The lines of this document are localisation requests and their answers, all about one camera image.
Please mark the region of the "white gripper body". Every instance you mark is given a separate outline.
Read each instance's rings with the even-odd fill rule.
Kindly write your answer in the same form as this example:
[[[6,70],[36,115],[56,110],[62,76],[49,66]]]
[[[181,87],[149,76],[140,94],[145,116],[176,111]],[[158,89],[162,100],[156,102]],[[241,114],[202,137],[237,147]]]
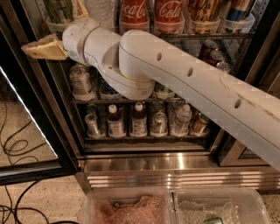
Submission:
[[[88,35],[100,26],[97,20],[91,17],[80,17],[75,19],[62,34],[62,43],[67,56],[76,62],[87,65],[84,46]]]

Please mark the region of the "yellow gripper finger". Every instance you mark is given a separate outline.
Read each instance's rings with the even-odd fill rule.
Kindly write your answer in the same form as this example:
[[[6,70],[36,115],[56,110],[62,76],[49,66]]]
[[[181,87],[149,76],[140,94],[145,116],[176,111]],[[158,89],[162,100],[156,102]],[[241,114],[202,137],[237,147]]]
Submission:
[[[63,44],[55,34],[47,35],[39,41],[23,45],[21,50],[26,55],[38,60],[65,60],[67,58]]]
[[[83,18],[88,16],[88,11],[82,0],[73,0],[73,17]]]

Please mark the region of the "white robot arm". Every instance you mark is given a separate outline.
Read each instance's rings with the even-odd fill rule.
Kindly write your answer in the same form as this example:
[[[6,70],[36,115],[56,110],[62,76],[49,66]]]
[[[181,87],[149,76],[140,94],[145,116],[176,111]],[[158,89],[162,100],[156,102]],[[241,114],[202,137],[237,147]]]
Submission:
[[[140,30],[119,35],[91,17],[22,47],[34,59],[95,67],[124,97],[143,101],[160,83],[280,170],[280,100]]]

